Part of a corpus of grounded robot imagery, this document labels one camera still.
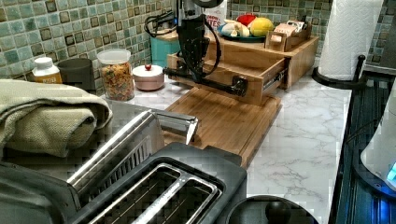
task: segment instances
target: glass jar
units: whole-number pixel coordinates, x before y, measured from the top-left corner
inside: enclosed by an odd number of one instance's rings
[[[131,52],[126,49],[108,49],[97,55],[106,97],[129,101],[134,98],[134,80],[129,63]]]

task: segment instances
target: wooden tray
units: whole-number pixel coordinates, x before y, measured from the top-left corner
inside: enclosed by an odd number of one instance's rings
[[[280,108],[280,99],[268,97],[263,105],[239,102],[227,96],[193,88],[166,110],[198,118],[197,134],[191,145],[218,147],[242,157],[247,168]],[[185,142],[164,132],[165,143]]]

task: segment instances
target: red fruit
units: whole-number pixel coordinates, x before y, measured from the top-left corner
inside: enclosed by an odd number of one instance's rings
[[[151,70],[151,63],[145,64],[145,68],[148,71]]]
[[[237,21],[241,22],[246,26],[248,26],[252,21],[254,21],[254,19],[256,19],[256,16],[250,14],[238,16],[238,18],[236,18]]]

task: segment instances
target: teal container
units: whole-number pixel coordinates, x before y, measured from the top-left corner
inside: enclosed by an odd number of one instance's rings
[[[178,40],[162,40],[160,38],[151,38],[151,60],[152,64],[161,67],[167,66],[166,57],[168,54],[177,53],[180,50]]]

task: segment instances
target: fruit bowl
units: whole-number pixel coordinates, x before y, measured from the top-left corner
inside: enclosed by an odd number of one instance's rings
[[[257,37],[257,36],[250,35],[249,37],[242,37],[242,36],[231,36],[231,35],[224,34],[221,31],[224,25],[225,24],[222,24],[218,27],[218,33],[225,39],[235,40],[235,41],[240,41],[240,42],[247,42],[247,43],[261,43],[261,42],[265,41],[265,36]]]

